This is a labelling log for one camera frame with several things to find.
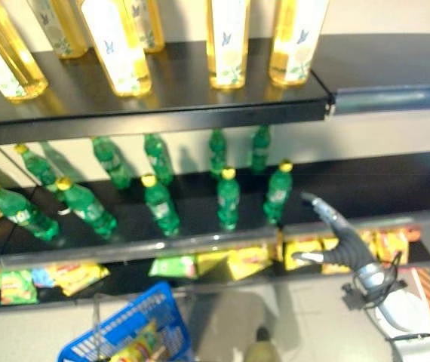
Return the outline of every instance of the store shelf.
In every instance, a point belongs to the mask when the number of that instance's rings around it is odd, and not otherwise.
[[[312,71],[335,114],[430,109],[430,34],[323,35]]]
[[[321,274],[320,265],[307,265],[292,271],[286,271],[282,263],[274,262],[270,267],[248,278],[235,281],[230,274],[229,267],[224,261],[196,280],[149,277],[148,273],[152,262],[153,259],[143,259],[126,263],[117,262],[107,264],[106,267],[110,272],[108,277],[81,290],[73,296],[64,296],[59,287],[38,288],[38,304],[0,305],[0,311],[92,302],[92,299],[97,294],[129,296],[143,292],[158,281],[168,281],[175,293],[214,293],[235,285],[266,284],[268,282],[282,282],[301,278],[330,277],[330,275]],[[429,263],[430,253],[423,242],[417,241],[410,243],[408,265],[403,265],[402,268],[428,266]]]
[[[272,86],[269,52],[269,39],[251,39],[245,87],[221,91],[208,83],[204,41],[169,43],[148,56],[152,93],[138,99],[113,94],[92,50],[66,62],[34,54],[50,86],[19,104],[0,94],[0,144],[324,119],[329,95],[317,79]]]
[[[134,180],[126,192],[118,192],[109,181],[88,183],[88,187],[118,219],[119,227],[105,240],[77,216],[57,215],[63,205],[37,188],[32,201],[58,219],[61,235],[48,245],[16,227],[6,241],[0,239],[0,264],[21,268],[48,262],[94,260],[118,262],[148,259],[168,254],[209,251],[220,247],[241,247],[274,241],[275,228],[267,225],[263,200],[270,173],[253,176],[239,170],[241,202],[238,227],[224,232],[217,221],[216,183],[208,173],[177,176],[170,186],[182,221],[177,238],[165,238],[143,203],[143,187]],[[284,210],[282,225],[306,224],[321,228],[317,215],[302,205],[299,193],[313,192],[349,219],[373,217],[380,222],[430,210],[430,152],[298,164],[293,170],[293,191]]]

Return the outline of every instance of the green soda bottle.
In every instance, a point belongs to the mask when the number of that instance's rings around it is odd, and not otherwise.
[[[115,144],[108,137],[92,137],[91,142],[94,155],[109,174],[115,187],[119,190],[130,187],[130,168],[120,159]]]
[[[94,231],[107,238],[116,227],[116,219],[104,210],[103,205],[89,189],[72,183],[67,176],[56,180],[59,190],[64,193],[66,203],[74,213],[91,225]]]
[[[163,184],[158,183],[156,176],[148,173],[141,177],[145,186],[145,202],[152,211],[155,220],[165,236],[178,234],[180,218],[175,211],[170,193]]]
[[[208,148],[210,149],[210,173],[219,179],[226,164],[227,154],[227,144],[222,130],[218,128],[212,130]]]
[[[16,144],[14,149],[22,156],[27,170],[37,177],[41,184],[56,196],[57,200],[64,201],[63,193],[56,187],[56,173],[48,160],[32,152],[24,143]]]
[[[252,136],[252,162],[250,163],[250,169],[253,173],[262,173],[266,169],[269,146],[269,126],[262,125]]]
[[[281,220],[285,201],[289,198],[292,189],[292,163],[282,160],[269,180],[269,191],[267,199],[263,205],[267,219],[271,224],[276,224]]]
[[[155,171],[156,178],[163,185],[168,186],[173,179],[173,168],[167,147],[158,134],[145,134],[145,152]]]
[[[217,185],[218,211],[220,225],[225,230],[233,230],[238,221],[238,202],[240,201],[240,186],[235,179],[235,168],[224,167],[222,179]]]
[[[0,187],[0,211],[10,221],[29,230],[37,238],[50,241],[59,234],[59,224],[45,216],[21,194]]]

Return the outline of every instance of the butterfly logo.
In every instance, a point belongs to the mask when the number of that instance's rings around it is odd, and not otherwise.
[[[113,54],[115,52],[115,44],[111,42],[104,41],[104,45],[106,46],[106,54]]]
[[[49,17],[47,14],[41,13],[41,19],[42,19],[42,25],[48,25],[49,24]]]
[[[232,34],[226,34],[223,32],[223,40],[222,40],[222,46],[227,45],[230,42],[230,38],[232,37]]]
[[[299,40],[297,41],[297,44],[300,44],[304,42],[307,39],[307,35],[309,35],[309,32],[304,31],[304,29],[301,30]]]

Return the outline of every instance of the shopping cart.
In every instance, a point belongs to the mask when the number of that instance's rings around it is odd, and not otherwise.
[[[156,319],[158,333],[171,356],[169,360],[193,361],[188,331],[166,282],[155,284],[121,311],[69,343],[57,361],[109,360],[109,356],[135,339],[152,319]]]

